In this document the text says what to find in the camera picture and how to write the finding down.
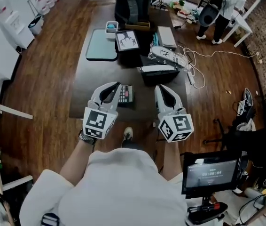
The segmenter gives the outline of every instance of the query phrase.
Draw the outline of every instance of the monitor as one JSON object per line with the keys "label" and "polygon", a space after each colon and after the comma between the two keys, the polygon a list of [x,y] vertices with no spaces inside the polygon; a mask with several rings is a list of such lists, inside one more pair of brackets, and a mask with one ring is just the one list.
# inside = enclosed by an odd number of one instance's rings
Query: monitor
{"label": "monitor", "polygon": [[235,151],[187,154],[183,162],[182,194],[187,198],[206,197],[235,189],[241,155]]}

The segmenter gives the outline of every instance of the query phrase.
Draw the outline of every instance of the wooden floor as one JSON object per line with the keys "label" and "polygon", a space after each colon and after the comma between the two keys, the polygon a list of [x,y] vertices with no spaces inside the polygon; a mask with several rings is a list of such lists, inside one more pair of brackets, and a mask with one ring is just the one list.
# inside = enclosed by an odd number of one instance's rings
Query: wooden floor
{"label": "wooden floor", "polygon": [[[68,117],[78,58],[94,9],[111,3],[114,0],[60,0],[46,16],[42,33],[23,52],[15,80],[4,94],[3,105],[34,116],[33,120],[6,113],[1,116],[0,147],[4,168],[18,167],[21,174],[31,174],[36,180],[43,169],[59,171],[72,152],[82,124],[81,120]],[[241,53],[240,48],[233,47],[231,40],[212,45],[213,28],[208,30],[207,40],[198,41],[197,30],[198,25],[187,24],[176,32],[176,40],[202,54],[209,55],[216,50]],[[241,99],[244,88],[249,88],[253,95],[258,91],[254,71],[246,58],[232,54],[216,54],[212,58],[196,55],[196,66],[205,75],[206,87],[198,90],[187,83],[187,111],[192,115],[195,131],[180,144],[181,152],[218,150],[220,145],[217,144],[202,145],[204,139],[219,135],[212,120],[220,118],[224,126],[231,125],[235,117],[233,103]],[[196,83],[198,86],[203,83],[198,73]],[[263,120],[259,106],[257,111],[255,123],[261,128]],[[134,140],[144,145],[149,154],[157,148],[156,163],[160,168],[164,143],[155,144],[156,130],[147,133],[150,121],[117,122],[96,149],[110,151],[119,147],[126,126],[133,127]]]}

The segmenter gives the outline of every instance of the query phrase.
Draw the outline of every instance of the monitor stand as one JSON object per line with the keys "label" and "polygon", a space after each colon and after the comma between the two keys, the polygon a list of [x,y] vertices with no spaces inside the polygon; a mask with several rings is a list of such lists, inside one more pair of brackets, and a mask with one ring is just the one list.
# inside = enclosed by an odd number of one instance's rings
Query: monitor stand
{"label": "monitor stand", "polygon": [[203,197],[202,204],[197,207],[188,208],[188,217],[186,224],[188,226],[201,225],[201,226],[217,226],[223,225],[224,212],[227,210],[227,204],[217,202],[211,204],[211,195]]}

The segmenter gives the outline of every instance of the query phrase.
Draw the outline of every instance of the shoe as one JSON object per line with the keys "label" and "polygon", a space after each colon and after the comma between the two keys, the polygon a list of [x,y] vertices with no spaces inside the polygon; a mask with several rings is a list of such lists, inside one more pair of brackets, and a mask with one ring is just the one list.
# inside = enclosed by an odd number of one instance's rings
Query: shoe
{"label": "shoe", "polygon": [[133,129],[131,127],[127,127],[124,131],[124,140],[123,141],[131,141],[133,138]]}
{"label": "shoe", "polygon": [[218,42],[216,42],[215,40],[211,41],[213,44],[221,44],[223,42],[222,39],[220,39]]}
{"label": "shoe", "polygon": [[204,34],[202,37],[197,36],[196,38],[197,38],[198,40],[204,40],[204,39],[206,39],[206,35]]}

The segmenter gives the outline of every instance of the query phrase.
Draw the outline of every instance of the office chair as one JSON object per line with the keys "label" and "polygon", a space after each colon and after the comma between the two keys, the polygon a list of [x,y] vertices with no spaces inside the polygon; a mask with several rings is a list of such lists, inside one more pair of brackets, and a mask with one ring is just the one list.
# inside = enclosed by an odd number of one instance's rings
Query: office chair
{"label": "office chair", "polygon": [[227,150],[246,151],[249,160],[257,167],[266,165],[266,129],[256,131],[239,131],[236,126],[240,123],[239,120],[233,121],[233,126],[226,133],[219,119],[214,119],[214,123],[218,123],[222,138],[215,140],[204,140],[203,144],[211,142],[221,142],[221,151],[226,147]]}

